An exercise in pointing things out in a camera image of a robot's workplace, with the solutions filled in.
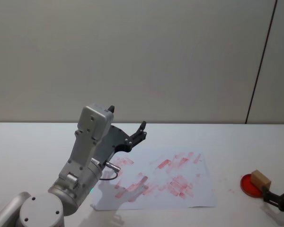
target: wooden block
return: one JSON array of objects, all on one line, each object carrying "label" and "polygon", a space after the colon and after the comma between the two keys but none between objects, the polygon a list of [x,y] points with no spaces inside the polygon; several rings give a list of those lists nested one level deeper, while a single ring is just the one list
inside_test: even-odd
[{"label": "wooden block", "polygon": [[255,170],[251,173],[251,183],[262,191],[262,187],[270,188],[271,181],[265,177],[260,171]]}]

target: black line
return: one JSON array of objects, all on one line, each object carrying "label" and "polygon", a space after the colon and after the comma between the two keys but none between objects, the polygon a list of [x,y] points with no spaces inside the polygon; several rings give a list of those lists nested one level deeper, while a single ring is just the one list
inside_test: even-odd
[{"label": "black line", "polygon": [[258,69],[258,71],[257,71],[257,78],[256,78],[256,82],[255,82],[254,90],[252,91],[252,96],[251,96],[251,100],[250,100],[250,103],[249,103],[249,108],[248,108],[248,112],[247,112],[247,116],[246,116],[245,124],[247,124],[248,116],[249,116],[249,112],[250,112],[250,108],[251,108],[251,104],[252,104],[252,100],[253,100],[254,95],[255,95],[255,91],[256,91],[256,87],[257,87],[257,81],[258,81],[258,79],[259,79],[259,74],[260,74],[261,67],[262,67],[262,62],[263,62],[263,58],[264,58],[264,54],[265,54],[265,50],[266,50],[266,46],[267,46],[267,42],[268,42],[268,38],[269,38],[269,34],[270,34],[271,25],[272,25],[273,20],[274,20],[274,16],[275,16],[275,8],[276,8],[276,4],[277,4],[277,3],[278,3],[278,0],[275,0],[274,10],[273,10],[273,14],[271,15],[271,18],[270,18],[270,24],[269,24],[269,28],[268,28],[268,32],[267,32],[267,36],[266,36],[266,40],[265,40],[264,49],[263,49],[263,52],[262,52],[262,57],[261,57],[261,61],[260,61],[260,65],[259,65],[259,69]]}]

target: white table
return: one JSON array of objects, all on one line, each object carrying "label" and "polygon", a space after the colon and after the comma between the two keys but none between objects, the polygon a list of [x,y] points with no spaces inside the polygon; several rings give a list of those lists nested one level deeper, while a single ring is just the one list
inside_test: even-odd
[{"label": "white table", "polygon": [[[116,126],[131,134],[138,124]],[[46,192],[71,153],[76,129],[74,123],[0,123],[0,203],[22,191]],[[90,194],[65,218],[66,227],[278,226],[262,210],[261,199],[241,191],[240,179],[259,169],[272,180],[272,192],[284,193],[284,125],[148,124],[146,131],[139,146],[172,143],[203,150],[217,207],[96,212]]]}]

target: cable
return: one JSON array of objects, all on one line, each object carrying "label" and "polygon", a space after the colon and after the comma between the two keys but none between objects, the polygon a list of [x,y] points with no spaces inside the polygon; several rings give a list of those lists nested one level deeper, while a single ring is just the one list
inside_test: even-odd
[{"label": "cable", "polygon": [[249,112],[250,112],[250,109],[251,109],[252,101],[254,99],[254,95],[255,95],[255,91],[256,91],[256,87],[257,87],[257,81],[259,79],[259,75],[260,75],[260,71],[261,71],[261,67],[262,67],[262,63],[263,63],[263,59],[264,59],[264,55],[265,55],[265,50],[266,50],[268,38],[269,38],[269,35],[270,35],[270,29],[271,29],[271,26],[273,24],[273,20],[274,20],[274,16],[275,16],[275,9],[276,9],[277,3],[278,3],[278,0],[275,0],[275,5],[274,5],[273,13],[272,13],[271,18],[270,18],[269,28],[268,28],[268,32],[267,32],[267,35],[266,35],[264,49],[263,49],[263,52],[262,52],[260,65],[259,65],[259,68],[258,68],[258,71],[257,71],[257,78],[256,78],[256,82],[255,82],[255,85],[254,85],[254,89],[252,91],[251,100],[250,100],[250,103],[249,103],[245,124],[247,124],[247,122],[248,122]]},{"label": "cable", "polygon": [[100,181],[111,181],[111,180],[114,180],[118,177],[118,173],[115,172],[115,176],[113,178],[100,178],[99,180]]}]

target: white wall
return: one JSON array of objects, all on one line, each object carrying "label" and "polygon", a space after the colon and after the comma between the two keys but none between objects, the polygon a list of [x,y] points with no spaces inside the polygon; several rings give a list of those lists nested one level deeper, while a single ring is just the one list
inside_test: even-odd
[{"label": "white wall", "polygon": [[284,123],[284,0],[279,0],[248,123]]},{"label": "white wall", "polygon": [[274,0],[0,0],[0,121],[241,122]]}]

